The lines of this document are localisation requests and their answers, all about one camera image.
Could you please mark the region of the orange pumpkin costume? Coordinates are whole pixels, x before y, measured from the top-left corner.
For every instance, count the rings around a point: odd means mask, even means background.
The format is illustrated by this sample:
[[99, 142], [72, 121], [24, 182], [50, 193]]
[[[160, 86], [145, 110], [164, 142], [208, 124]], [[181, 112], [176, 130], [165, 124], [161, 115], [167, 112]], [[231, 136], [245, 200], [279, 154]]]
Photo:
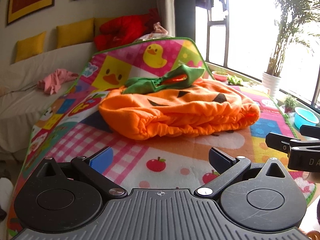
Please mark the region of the orange pumpkin costume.
[[260, 118], [252, 99], [204, 69], [181, 65], [162, 77], [132, 77], [100, 103], [108, 126], [133, 140], [198, 137], [244, 129]]

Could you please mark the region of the blue plastic basin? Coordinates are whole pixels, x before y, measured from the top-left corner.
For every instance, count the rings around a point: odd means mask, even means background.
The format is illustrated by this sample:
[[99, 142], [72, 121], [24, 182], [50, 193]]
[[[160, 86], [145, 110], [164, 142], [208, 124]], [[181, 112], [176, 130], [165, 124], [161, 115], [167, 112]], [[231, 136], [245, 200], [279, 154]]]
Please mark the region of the blue plastic basin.
[[311, 111], [302, 107], [295, 108], [294, 124], [300, 129], [301, 126], [316, 126], [319, 123], [319, 119]]

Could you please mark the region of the red blanket pile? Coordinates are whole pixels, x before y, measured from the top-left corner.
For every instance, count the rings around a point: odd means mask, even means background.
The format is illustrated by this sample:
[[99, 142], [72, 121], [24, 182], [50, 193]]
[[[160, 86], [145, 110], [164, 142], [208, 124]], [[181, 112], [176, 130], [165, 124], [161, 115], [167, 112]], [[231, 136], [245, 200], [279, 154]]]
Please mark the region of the red blanket pile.
[[121, 16], [103, 23], [99, 35], [94, 38], [97, 51], [108, 50], [134, 42], [154, 31], [153, 25], [161, 20], [158, 10], [152, 8], [147, 14]]

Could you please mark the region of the colourful cartoon play mat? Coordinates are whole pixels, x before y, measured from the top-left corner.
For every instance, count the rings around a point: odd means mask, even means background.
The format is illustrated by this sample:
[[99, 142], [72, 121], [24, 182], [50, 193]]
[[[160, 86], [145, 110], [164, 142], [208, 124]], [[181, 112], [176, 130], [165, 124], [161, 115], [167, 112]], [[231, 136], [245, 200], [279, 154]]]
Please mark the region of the colourful cartoon play mat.
[[315, 185], [265, 93], [205, 79], [186, 38], [92, 56], [33, 128], [13, 239], [306, 239]]

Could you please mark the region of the white sofa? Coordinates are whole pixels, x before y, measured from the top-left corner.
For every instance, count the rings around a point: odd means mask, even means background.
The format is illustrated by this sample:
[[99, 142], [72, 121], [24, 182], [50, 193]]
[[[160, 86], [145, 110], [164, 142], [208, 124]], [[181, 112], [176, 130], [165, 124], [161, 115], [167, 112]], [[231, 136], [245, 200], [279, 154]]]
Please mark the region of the white sofa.
[[1, 71], [1, 156], [25, 151], [31, 130], [47, 108], [71, 85], [47, 95], [37, 83], [57, 69], [79, 74], [96, 52], [92, 43], [68, 46], [19, 61]]

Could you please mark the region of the pink garment on sofa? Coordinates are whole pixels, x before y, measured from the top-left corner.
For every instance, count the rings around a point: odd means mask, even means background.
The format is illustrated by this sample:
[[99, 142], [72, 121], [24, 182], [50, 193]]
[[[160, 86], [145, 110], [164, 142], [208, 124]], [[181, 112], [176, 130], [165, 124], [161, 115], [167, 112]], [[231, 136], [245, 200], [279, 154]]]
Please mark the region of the pink garment on sofa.
[[38, 81], [37, 88], [48, 95], [56, 94], [64, 83], [74, 81], [78, 76], [78, 74], [66, 69], [56, 69], [53, 73]]

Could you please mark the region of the yellow cushion middle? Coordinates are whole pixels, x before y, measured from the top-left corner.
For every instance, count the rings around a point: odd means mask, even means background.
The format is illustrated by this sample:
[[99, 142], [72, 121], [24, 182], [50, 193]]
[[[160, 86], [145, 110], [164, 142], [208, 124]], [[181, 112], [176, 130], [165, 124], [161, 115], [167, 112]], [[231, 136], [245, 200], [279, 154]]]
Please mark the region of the yellow cushion middle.
[[58, 25], [56, 32], [57, 49], [92, 42], [94, 38], [94, 18], [66, 25]]

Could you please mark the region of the yellow cushion left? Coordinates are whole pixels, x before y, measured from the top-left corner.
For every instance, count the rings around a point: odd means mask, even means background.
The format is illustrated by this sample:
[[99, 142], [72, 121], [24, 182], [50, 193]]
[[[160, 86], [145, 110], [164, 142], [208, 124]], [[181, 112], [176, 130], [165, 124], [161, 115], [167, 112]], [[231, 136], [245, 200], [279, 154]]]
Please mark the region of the yellow cushion left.
[[15, 63], [43, 53], [46, 31], [16, 43]]

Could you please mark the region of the potted palm plant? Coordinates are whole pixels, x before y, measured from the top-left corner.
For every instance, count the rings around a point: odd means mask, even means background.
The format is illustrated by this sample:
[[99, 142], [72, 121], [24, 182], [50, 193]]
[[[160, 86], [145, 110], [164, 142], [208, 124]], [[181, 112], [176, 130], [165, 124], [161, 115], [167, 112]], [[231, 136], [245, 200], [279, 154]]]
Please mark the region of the potted palm plant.
[[263, 86], [275, 99], [281, 89], [295, 94], [313, 91], [319, 44], [319, 0], [275, 0], [278, 15], [276, 44], [263, 73]]

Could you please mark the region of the yellow cushion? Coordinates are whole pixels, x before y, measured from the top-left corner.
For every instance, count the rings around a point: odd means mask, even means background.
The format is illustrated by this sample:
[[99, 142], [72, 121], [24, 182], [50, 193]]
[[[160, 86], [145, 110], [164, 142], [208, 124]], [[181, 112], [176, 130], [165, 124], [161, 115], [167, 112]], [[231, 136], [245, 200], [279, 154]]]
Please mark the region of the yellow cushion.
[[57, 49], [92, 42], [94, 38], [94, 18], [66, 25], [58, 25], [56, 32]]
[[43, 53], [46, 31], [16, 43], [15, 63]]

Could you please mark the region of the red plant pot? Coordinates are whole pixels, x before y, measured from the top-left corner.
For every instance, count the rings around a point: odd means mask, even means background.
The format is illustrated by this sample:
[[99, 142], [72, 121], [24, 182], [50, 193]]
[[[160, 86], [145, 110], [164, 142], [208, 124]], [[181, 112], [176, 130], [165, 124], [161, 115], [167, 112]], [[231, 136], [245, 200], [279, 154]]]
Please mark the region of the red plant pot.
[[228, 80], [228, 74], [220, 71], [212, 71], [212, 75], [215, 80], [220, 82], [226, 82]]

